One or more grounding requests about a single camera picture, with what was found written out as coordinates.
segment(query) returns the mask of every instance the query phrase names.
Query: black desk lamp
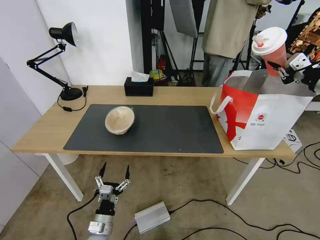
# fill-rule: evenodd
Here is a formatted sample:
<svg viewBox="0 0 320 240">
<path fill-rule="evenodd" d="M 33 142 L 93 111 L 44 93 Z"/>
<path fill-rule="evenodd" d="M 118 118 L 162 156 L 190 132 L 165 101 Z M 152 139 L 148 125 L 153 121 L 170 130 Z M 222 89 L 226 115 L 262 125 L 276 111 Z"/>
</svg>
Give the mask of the black desk lamp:
<svg viewBox="0 0 320 240">
<path fill-rule="evenodd" d="M 62 100 L 65 101 L 71 101 L 75 100 L 82 96 L 82 91 L 79 88 L 71 88 L 68 86 L 68 83 L 60 80 L 49 73 L 43 71 L 39 68 L 39 65 L 42 63 L 50 60 L 51 58 L 59 55 L 60 53 L 64 52 L 66 49 L 66 44 L 62 42 L 62 40 L 66 40 L 68 43 L 76 47 L 76 43 L 78 41 L 78 32 L 76 25 L 74 22 L 67 23 L 63 28 L 50 28 L 49 34 L 52 38 L 56 39 L 57 42 L 59 42 L 58 45 L 56 45 L 54 48 L 51 48 L 50 50 L 46 51 L 45 53 L 39 55 L 38 57 L 31 59 L 27 61 L 28 67 L 31 67 L 32 69 L 36 70 L 37 72 L 41 73 L 42 75 L 46 76 L 47 78 L 51 79 L 55 83 L 59 84 L 63 87 L 62 92 L 60 93 L 60 97 Z M 48 54 L 49 52 L 59 48 L 60 51 L 53 54 L 50 57 L 44 57 L 44 55 Z"/>
</svg>

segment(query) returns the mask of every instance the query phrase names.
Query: plastic cup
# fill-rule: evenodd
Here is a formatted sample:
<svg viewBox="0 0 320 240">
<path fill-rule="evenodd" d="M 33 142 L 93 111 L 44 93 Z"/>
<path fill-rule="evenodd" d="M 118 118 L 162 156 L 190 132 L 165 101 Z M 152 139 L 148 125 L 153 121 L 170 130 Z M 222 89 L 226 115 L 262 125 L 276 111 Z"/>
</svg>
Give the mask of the plastic cup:
<svg viewBox="0 0 320 240">
<path fill-rule="evenodd" d="M 253 40 L 252 51 L 255 55 L 264 59 L 268 74 L 274 77 L 279 76 L 278 72 L 268 64 L 268 61 L 277 63 L 284 69 L 286 68 L 286 31 L 279 27 L 267 28 L 254 37 Z"/>
<path fill-rule="evenodd" d="M 268 61 L 277 63 L 281 65 L 284 69 L 286 69 L 287 65 L 287 53 L 286 53 L 286 46 L 283 44 L 279 49 L 275 50 L 272 53 L 267 55 L 262 55 L 263 60 L 266 62 L 267 72 L 269 75 L 273 77 L 278 77 L 279 74 L 273 67 L 268 64 Z"/>
</svg>

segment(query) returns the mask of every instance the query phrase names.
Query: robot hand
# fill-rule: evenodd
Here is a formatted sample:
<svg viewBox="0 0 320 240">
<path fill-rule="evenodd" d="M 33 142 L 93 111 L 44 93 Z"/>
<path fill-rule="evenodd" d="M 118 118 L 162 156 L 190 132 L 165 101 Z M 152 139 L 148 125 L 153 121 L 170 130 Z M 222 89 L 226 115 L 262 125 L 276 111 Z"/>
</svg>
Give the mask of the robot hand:
<svg viewBox="0 0 320 240">
<path fill-rule="evenodd" d="M 129 166 L 127 167 L 125 180 L 119 183 L 103 182 L 102 178 L 105 172 L 106 163 L 99 172 L 99 176 L 95 177 L 98 185 L 100 207 L 96 210 L 94 221 L 91 221 L 88 231 L 92 234 L 89 240 L 107 240 L 112 232 L 113 217 L 115 215 L 114 206 L 118 202 L 118 197 L 131 183 L 129 180 Z"/>
<path fill-rule="evenodd" d="M 307 85 L 310 91 L 320 94 L 320 68 L 318 62 L 311 63 L 303 53 L 292 55 L 288 59 L 286 69 L 274 62 L 268 61 L 268 64 L 278 72 L 283 84 L 301 82 Z"/>
</svg>

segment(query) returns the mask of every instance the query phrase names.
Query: ceramic bowl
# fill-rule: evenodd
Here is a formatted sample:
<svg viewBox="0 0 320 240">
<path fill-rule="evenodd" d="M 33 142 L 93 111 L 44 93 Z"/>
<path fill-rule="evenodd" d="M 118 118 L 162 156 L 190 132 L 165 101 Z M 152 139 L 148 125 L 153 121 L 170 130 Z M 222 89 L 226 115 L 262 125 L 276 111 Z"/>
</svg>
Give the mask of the ceramic bowl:
<svg viewBox="0 0 320 240">
<path fill-rule="evenodd" d="M 134 122 L 134 112 L 128 107 L 116 107 L 110 110 L 105 119 L 106 129 L 115 135 L 125 134 Z"/>
</svg>

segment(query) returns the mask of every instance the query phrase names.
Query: shopping bag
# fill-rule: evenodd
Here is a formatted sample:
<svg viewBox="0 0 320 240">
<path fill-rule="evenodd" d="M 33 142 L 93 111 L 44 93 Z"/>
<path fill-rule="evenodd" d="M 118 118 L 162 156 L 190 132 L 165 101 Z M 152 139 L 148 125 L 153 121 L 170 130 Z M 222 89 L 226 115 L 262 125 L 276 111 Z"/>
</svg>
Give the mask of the shopping bag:
<svg viewBox="0 0 320 240">
<path fill-rule="evenodd" d="M 234 71 L 221 86 L 218 109 L 212 109 L 216 91 L 211 100 L 210 111 L 217 115 L 235 150 L 273 150 L 298 120 L 314 94 L 296 83 L 296 86 L 286 87 L 280 79 L 268 79 L 267 74 L 265 79 L 251 78 L 251 75 L 252 71 Z M 297 87 L 302 89 L 302 96 L 266 94 L 272 91 L 285 92 L 286 89 Z"/>
</svg>

